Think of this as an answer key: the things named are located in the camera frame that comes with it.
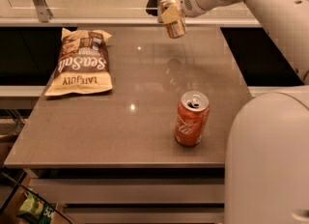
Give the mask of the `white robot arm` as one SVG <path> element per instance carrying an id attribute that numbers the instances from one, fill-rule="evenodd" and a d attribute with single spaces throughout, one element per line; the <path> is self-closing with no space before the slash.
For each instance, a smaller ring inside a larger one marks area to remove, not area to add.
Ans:
<path id="1" fill-rule="evenodd" d="M 224 29 L 245 81 L 265 92 L 230 129 L 225 159 L 225 224 L 308 224 L 309 3 L 307 0 L 162 0 L 164 23 L 242 2 L 264 30 Z"/>

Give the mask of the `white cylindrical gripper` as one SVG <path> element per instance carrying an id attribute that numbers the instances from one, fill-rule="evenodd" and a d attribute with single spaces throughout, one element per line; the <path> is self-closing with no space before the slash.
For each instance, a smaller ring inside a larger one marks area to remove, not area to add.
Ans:
<path id="1" fill-rule="evenodd" d="M 180 0 L 185 16 L 197 17 L 205 14 L 214 6 L 214 0 Z M 182 10 L 175 4 L 161 11 L 161 19 L 164 24 L 170 24 L 183 17 Z"/>

